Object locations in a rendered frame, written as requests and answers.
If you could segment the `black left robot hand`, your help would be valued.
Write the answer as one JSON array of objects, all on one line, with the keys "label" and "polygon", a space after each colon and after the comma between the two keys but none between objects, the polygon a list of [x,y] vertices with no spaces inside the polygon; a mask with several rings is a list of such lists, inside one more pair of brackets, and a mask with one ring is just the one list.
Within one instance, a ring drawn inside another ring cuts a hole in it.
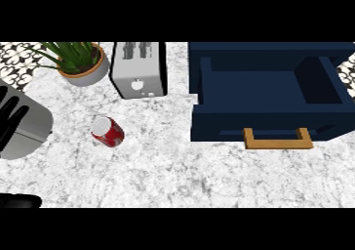
[{"label": "black left robot hand", "polygon": [[[8,94],[8,87],[0,86],[0,104]],[[20,102],[20,97],[12,96],[0,106],[0,153],[14,137],[20,123],[29,113],[30,107],[23,105],[14,110]],[[0,192],[0,208],[34,208],[42,205],[42,199],[33,194],[12,194]]]}]

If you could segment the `red soda can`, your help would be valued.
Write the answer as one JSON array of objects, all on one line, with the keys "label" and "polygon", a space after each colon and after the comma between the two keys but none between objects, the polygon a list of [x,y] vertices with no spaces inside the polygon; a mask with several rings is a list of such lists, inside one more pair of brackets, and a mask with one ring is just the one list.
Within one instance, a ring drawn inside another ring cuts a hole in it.
[{"label": "red soda can", "polygon": [[124,131],[111,117],[99,117],[91,127],[91,134],[108,147],[117,147],[124,141]]}]

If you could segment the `navy blue drawer front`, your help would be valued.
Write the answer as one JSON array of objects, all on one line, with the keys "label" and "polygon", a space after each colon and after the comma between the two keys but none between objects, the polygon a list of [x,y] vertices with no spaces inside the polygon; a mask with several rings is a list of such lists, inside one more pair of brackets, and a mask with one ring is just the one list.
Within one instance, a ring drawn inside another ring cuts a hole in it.
[{"label": "navy blue drawer front", "polygon": [[306,128],[312,141],[355,131],[355,104],[198,104],[192,112],[192,142],[243,142],[243,129],[257,140],[294,140]]}]

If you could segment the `grey rounded appliance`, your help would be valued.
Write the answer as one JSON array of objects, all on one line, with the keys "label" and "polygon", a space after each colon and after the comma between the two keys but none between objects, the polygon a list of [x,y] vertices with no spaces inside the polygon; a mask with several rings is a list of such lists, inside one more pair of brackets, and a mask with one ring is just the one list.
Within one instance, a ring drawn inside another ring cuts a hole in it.
[{"label": "grey rounded appliance", "polygon": [[31,154],[42,144],[52,132],[54,118],[49,109],[39,104],[21,91],[18,91],[2,79],[0,86],[8,87],[8,94],[3,103],[12,96],[20,97],[20,102],[15,110],[23,105],[30,107],[30,111],[20,123],[14,137],[0,152],[0,157],[6,160],[14,160]]}]

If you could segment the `green plant in grey pot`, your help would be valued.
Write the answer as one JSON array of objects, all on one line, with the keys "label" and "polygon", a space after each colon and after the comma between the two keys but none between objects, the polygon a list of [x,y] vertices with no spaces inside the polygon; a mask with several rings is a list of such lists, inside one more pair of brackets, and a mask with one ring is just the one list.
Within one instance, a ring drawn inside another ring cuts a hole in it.
[{"label": "green plant in grey pot", "polygon": [[71,85],[86,87],[104,78],[110,61],[98,43],[40,42],[40,45],[54,53],[54,56],[31,47],[27,47],[27,50],[54,62],[54,65],[42,64],[40,67],[55,69]]}]

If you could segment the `silver toaster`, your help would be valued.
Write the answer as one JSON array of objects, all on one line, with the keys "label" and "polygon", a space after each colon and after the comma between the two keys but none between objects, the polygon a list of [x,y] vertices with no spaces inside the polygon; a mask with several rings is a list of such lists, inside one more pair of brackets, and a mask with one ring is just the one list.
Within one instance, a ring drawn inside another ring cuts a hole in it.
[{"label": "silver toaster", "polygon": [[166,43],[116,42],[110,80],[126,100],[166,96]]}]

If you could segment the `navy blue cabinet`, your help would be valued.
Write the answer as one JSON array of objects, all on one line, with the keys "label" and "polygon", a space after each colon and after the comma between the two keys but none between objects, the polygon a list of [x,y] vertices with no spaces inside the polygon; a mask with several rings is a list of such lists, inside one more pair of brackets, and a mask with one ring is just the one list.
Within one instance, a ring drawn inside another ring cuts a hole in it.
[{"label": "navy blue cabinet", "polygon": [[189,91],[200,106],[256,112],[355,108],[337,68],[353,42],[191,42]]}]

